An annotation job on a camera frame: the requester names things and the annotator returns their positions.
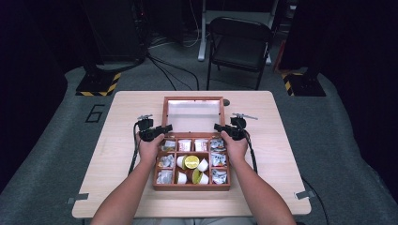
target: gray carpet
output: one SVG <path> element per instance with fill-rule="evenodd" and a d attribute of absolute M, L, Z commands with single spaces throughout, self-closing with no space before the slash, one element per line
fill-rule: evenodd
<path fill-rule="evenodd" d="M 280 41 L 271 51 L 275 59 Z M 162 60 L 183 67 L 206 88 L 207 60 L 197 61 L 199 44 L 184 48 L 166 44 L 149 52 Z M 120 65 L 107 65 L 117 68 Z M 182 82 L 196 88 L 195 79 L 186 72 L 166 67 Z M 220 81 L 211 90 L 248 90 L 254 79 L 239 79 L 231 69 L 223 69 Z M 0 196 L 0 224 L 81 224 L 72 217 L 74 197 L 83 182 L 97 139 L 115 94 L 109 97 L 77 97 L 75 89 L 84 76 L 82 68 L 66 74 L 69 89 L 53 120 L 21 168 Z M 171 77 L 177 90 L 189 88 Z M 321 198 L 330 224 L 398 224 L 398 206 L 376 172 L 360 157 L 344 106 L 333 84 L 319 76 L 326 97 L 290 97 L 280 74 L 266 67 L 260 90 L 273 93 L 301 175 Z M 165 76 L 149 60 L 123 72 L 115 91 L 174 90 Z M 98 123 L 85 123 L 95 104 L 104 105 Z M 296 217 L 305 224 L 327 224 L 317 198 L 311 198 L 312 212 Z"/>

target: hazard tape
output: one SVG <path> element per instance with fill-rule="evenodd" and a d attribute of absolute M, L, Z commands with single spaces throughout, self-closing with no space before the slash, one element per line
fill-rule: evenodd
<path fill-rule="evenodd" d="M 287 79 L 287 75 L 289 74 L 293 74 L 293 75 L 302 75 L 302 73 L 283 73 L 282 74 L 282 78 L 283 78 L 283 82 L 284 82 L 284 87 L 286 88 L 287 94 L 289 96 L 294 96 L 295 94 L 293 93 L 292 90 L 292 85 L 290 84 L 290 81 Z"/>
<path fill-rule="evenodd" d="M 104 92 L 76 92 L 76 96 L 86 96 L 86 97 L 93 97 L 93 96 L 110 96 L 114 90 L 116 89 L 117 82 L 119 81 L 121 74 L 118 73 L 115 75 L 112 83 L 107 91 Z"/>

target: chair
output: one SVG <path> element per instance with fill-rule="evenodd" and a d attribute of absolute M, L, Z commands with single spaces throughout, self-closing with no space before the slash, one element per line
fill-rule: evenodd
<path fill-rule="evenodd" d="M 207 70 L 207 90 L 211 65 L 258 72 L 255 90 L 261 82 L 271 46 L 272 32 L 260 22 L 218 17 L 211 21 L 210 54 Z"/>

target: table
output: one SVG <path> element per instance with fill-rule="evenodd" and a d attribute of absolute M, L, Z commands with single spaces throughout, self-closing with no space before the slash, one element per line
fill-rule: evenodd
<path fill-rule="evenodd" d="M 261 22 L 268 27 L 272 26 L 273 16 L 275 15 L 275 10 L 278 5 L 279 0 L 273 0 L 273 7 L 271 12 L 238 12 L 238 11 L 216 11 L 206 9 L 206 0 L 202 1 L 202 36 L 199 47 L 198 61 L 204 61 L 206 55 L 206 25 L 210 23 L 213 19 L 219 16 L 232 17 L 241 20 Z M 267 59 L 267 65 L 270 65 L 270 57 Z"/>
<path fill-rule="evenodd" d="M 134 151 L 133 126 L 142 114 L 153 114 L 154 126 L 161 124 L 164 97 L 224 97 L 231 104 L 224 108 L 225 124 L 232 113 L 244 113 L 247 119 L 259 175 L 283 197 L 294 215 L 311 212 L 308 199 L 297 199 L 304 191 L 299 169 L 283 128 L 273 95 L 268 91 L 122 91 L 115 94 L 96 149 L 88 166 L 80 194 L 86 200 L 73 206 L 76 218 L 91 218 L 102 201 L 128 175 Z M 250 151 L 246 160 L 252 165 Z M 247 217 L 252 213 L 245 203 L 234 170 L 229 191 L 155 191 L 153 172 L 144 190 L 138 218 L 213 218 Z"/>

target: forearm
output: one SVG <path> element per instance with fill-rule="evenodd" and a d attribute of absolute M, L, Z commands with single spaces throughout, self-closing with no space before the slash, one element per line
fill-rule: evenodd
<path fill-rule="evenodd" d="M 258 224 L 296 224 L 278 192 L 244 160 L 234 162 L 237 180 Z"/>
<path fill-rule="evenodd" d="M 105 199 L 91 223 L 131 224 L 151 170 L 150 163 L 140 162 Z"/>

